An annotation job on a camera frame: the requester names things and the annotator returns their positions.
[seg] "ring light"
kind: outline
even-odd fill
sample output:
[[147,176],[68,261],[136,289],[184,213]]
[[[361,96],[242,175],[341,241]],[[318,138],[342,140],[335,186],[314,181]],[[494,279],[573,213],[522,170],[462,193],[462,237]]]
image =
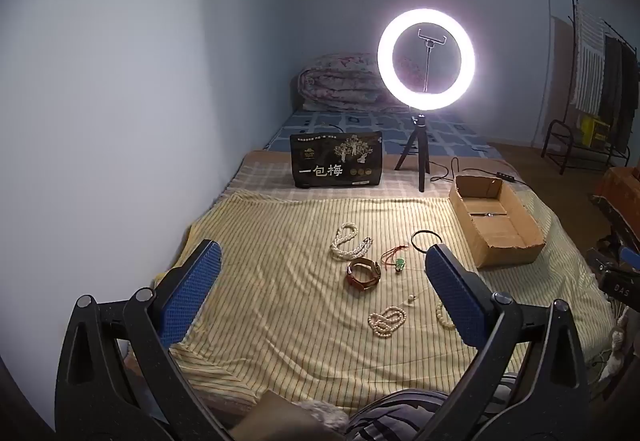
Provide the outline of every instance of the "ring light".
[[[396,41],[408,27],[421,23],[436,24],[446,29],[460,48],[458,78],[444,92],[414,92],[404,86],[394,69],[393,54]],[[434,9],[414,9],[394,18],[382,33],[378,45],[378,68],[386,88],[398,100],[418,110],[434,110],[453,103],[465,93],[474,77],[476,56],[465,30],[453,18]]]

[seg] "dark hanging cloth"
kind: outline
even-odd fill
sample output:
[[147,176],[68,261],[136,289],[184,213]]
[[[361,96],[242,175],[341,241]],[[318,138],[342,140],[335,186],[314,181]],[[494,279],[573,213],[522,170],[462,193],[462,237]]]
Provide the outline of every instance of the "dark hanging cloth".
[[607,36],[604,47],[604,78],[598,117],[616,127],[622,101],[622,43]]
[[620,153],[626,153],[631,136],[631,126],[638,108],[638,59],[629,46],[622,46],[622,96],[618,122],[612,129],[613,146]]

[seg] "brown cardboard piece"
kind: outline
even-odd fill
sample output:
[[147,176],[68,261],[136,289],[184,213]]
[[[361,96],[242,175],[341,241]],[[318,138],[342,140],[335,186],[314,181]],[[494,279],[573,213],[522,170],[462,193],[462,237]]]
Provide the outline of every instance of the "brown cardboard piece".
[[477,268],[530,264],[545,247],[538,224],[501,179],[457,176],[449,200]]

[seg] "blue gripper pad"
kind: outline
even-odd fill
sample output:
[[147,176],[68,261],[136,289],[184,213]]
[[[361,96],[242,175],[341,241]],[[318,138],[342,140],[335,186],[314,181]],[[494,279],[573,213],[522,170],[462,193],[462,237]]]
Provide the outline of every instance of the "blue gripper pad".
[[160,311],[158,336],[163,347],[169,348],[183,340],[221,268],[220,245],[210,243],[195,259],[188,275],[180,281]]
[[462,341],[470,347],[482,349],[495,326],[489,288],[478,275],[462,267],[444,244],[428,249],[424,271]]

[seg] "black bangle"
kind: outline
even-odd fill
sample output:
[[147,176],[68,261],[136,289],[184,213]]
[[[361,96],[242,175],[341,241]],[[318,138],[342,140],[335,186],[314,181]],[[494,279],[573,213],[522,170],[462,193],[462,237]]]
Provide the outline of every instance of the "black bangle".
[[420,249],[419,247],[417,247],[417,246],[415,245],[415,243],[414,243],[414,237],[415,237],[416,235],[418,235],[419,233],[429,233],[430,235],[435,235],[441,243],[443,243],[443,242],[444,242],[444,241],[443,241],[443,239],[442,239],[442,237],[441,237],[441,236],[439,236],[435,231],[431,231],[431,230],[418,230],[418,231],[416,231],[416,232],[411,236],[411,245],[412,245],[412,246],[414,246],[414,247],[415,247],[415,249],[417,249],[420,253],[424,253],[425,255],[427,254],[427,252],[426,252],[426,251],[424,251],[423,249]]

